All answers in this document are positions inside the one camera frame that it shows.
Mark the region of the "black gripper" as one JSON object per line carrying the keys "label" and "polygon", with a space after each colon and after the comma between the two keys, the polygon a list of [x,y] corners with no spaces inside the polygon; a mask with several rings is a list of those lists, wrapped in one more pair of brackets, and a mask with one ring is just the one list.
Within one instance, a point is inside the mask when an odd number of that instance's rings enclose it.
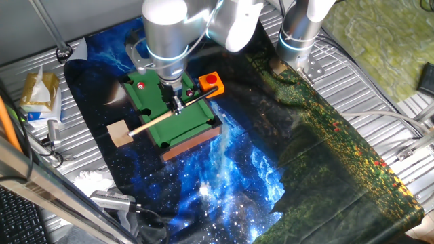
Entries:
{"label": "black gripper", "polygon": [[166,103],[167,109],[179,115],[184,109],[184,102],[178,97],[178,92],[170,85],[158,83],[162,100]]}

